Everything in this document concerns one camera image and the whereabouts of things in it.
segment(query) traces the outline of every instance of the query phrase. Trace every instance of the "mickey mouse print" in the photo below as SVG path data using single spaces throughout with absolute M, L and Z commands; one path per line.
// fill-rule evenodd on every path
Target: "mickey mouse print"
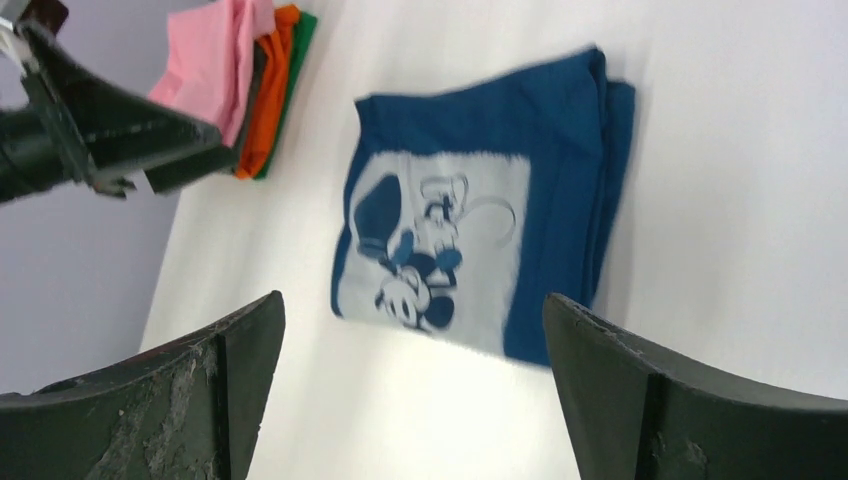
M 372 157 L 351 196 L 342 316 L 503 355 L 529 179 L 520 156 Z

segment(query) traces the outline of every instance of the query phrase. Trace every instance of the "folded t-shirt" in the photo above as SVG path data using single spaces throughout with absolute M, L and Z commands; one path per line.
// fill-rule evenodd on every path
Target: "folded t-shirt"
M 300 21 L 300 10 L 294 5 L 280 7 L 274 11 L 274 21 L 277 29 L 257 40 L 268 56 L 268 68 L 262 77 L 257 107 L 250 119 L 247 142 L 236 169 L 236 176 L 242 179 L 255 177 L 271 155 L 286 103 L 293 31 Z
M 291 107 L 292 94 L 297 86 L 297 80 L 300 77 L 300 69 L 303 67 L 303 62 L 306 60 L 306 52 L 309 51 L 309 46 L 312 43 L 312 37 L 315 34 L 315 28 L 318 26 L 318 18 L 301 10 L 300 21 L 294 26 L 294 46 L 291 53 L 291 63 L 289 64 L 289 83 L 286 85 L 286 103 L 283 105 L 283 112 L 280 115 L 280 122 L 277 125 L 277 133 L 274 137 L 274 145 L 271 147 L 271 156 L 262 170 L 256 174 L 254 180 L 262 180 L 268 176 L 268 170 L 271 168 L 271 161 L 277 152 L 277 146 L 280 144 L 283 127 L 286 124 L 286 117 Z
M 244 122 L 242 122 L 241 128 L 239 128 L 239 134 L 233 144 L 233 150 L 238 152 L 239 156 L 241 156 L 241 152 L 244 151 L 245 144 L 247 143 L 247 136 L 250 133 L 250 120 L 253 118 L 253 112 L 256 109 L 256 101 L 259 98 L 259 90 L 262 88 L 262 77 L 265 75 L 265 68 L 267 68 L 267 66 L 268 55 L 265 54 L 265 50 L 262 49 L 259 42 L 256 42 L 253 45 L 253 77 L 250 79 L 250 89 L 247 93 L 247 104 L 244 109 Z M 236 167 L 238 167 L 238 163 L 233 165 L 233 168 L 231 168 L 232 173 L 235 173 Z
M 548 366 L 542 304 L 591 305 L 634 97 L 591 48 L 459 91 L 358 101 L 333 311 Z
M 232 147 L 244 122 L 254 41 L 274 31 L 271 0 L 217 0 L 168 17 L 168 64 L 150 100 L 211 123 Z

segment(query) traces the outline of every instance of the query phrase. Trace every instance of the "gray wall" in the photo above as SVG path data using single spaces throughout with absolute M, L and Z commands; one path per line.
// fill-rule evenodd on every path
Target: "gray wall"
M 64 0 L 59 40 L 144 93 L 165 67 L 168 12 L 201 1 Z M 25 99 L 3 59 L 0 103 Z M 0 392 L 29 393 L 138 350 L 177 205 L 140 187 L 126 202 L 71 186 L 0 207 Z

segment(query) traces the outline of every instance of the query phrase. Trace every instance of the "cartoon graphic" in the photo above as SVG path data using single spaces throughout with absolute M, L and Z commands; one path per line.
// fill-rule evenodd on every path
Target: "cartoon graphic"
M 388 272 L 375 297 L 376 308 L 408 328 L 430 333 L 448 328 L 453 321 L 456 270 L 463 262 L 457 246 L 460 222 L 484 205 L 504 209 L 512 226 L 495 242 L 503 246 L 514 233 L 515 212 L 499 197 L 468 202 L 468 178 L 462 174 L 428 177 L 420 189 L 412 190 L 417 190 L 411 199 L 416 209 L 413 225 L 398 231 L 402 190 L 394 174 L 384 176 L 357 204 L 353 221 L 359 233 L 359 254 Z M 391 255 L 390 243 L 395 244 Z

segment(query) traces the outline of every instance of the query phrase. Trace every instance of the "orange shirt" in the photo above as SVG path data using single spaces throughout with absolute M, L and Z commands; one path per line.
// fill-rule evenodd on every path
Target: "orange shirt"
M 274 11 L 274 20 L 277 30 L 257 40 L 268 57 L 268 63 L 256 96 L 247 141 L 236 169 L 236 177 L 242 179 L 255 177 L 273 153 L 271 149 L 286 102 L 289 62 L 294 45 L 293 28 L 300 21 L 300 10 L 294 5 L 280 7 Z

